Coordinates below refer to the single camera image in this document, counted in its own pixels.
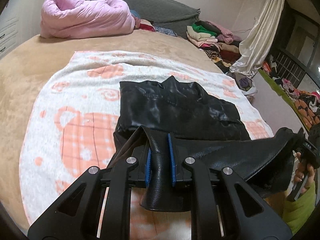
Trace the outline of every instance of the ceiling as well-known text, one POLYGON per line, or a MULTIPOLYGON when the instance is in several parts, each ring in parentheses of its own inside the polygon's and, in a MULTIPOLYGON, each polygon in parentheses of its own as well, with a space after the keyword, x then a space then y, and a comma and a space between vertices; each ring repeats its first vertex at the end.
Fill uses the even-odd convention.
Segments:
POLYGON ((303 13, 320 24, 320 15, 311 0, 287 0, 290 7, 303 13))

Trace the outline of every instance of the blue cloth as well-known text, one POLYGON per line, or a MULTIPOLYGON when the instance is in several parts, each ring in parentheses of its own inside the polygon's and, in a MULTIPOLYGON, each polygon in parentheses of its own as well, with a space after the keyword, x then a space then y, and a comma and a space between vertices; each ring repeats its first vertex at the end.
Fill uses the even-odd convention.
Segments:
POLYGON ((140 15, 135 10, 130 10, 130 12, 135 16, 141 19, 140 15))
POLYGON ((170 30, 170 29, 166 29, 166 28, 162 28, 162 27, 155 27, 155 30, 156 30, 156 32, 160 32, 160 33, 167 34, 170 36, 174 36, 174 37, 178 36, 173 30, 170 30))

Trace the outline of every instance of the green mat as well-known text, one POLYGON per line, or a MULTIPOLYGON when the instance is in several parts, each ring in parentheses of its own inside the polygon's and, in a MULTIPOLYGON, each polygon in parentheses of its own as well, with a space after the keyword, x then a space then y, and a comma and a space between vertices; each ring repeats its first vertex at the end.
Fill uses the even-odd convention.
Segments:
POLYGON ((263 79, 269 84, 269 86, 272 88, 274 92, 278 94, 278 96, 282 97, 282 99, 289 105, 291 108, 295 111, 297 116, 299 117, 300 121, 302 122, 303 126, 309 131, 310 129, 305 125, 302 116, 298 112, 296 106, 294 105, 294 102, 289 98, 286 92, 284 92, 277 83, 268 76, 267 73, 265 73, 262 69, 259 69, 260 75, 263 77, 263 79))

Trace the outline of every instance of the tan blanket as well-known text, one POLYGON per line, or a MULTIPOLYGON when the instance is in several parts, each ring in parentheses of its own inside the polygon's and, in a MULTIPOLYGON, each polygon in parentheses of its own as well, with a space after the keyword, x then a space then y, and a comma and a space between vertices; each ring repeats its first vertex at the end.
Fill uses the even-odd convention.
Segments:
POLYGON ((21 201, 19 157, 32 107, 51 76, 80 50, 144 52, 222 73, 190 42, 144 30, 125 36, 83 40, 46 40, 35 36, 5 56, 0 61, 0 201, 24 230, 28 230, 29 224, 21 201))

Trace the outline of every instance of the gray pillow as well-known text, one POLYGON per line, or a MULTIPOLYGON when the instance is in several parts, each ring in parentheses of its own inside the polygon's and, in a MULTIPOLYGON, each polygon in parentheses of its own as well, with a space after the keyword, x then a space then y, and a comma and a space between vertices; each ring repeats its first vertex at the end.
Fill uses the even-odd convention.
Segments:
POLYGON ((187 25, 194 23, 200 9, 191 8, 174 0, 124 0, 142 19, 153 21, 154 26, 172 29, 187 38, 187 25))

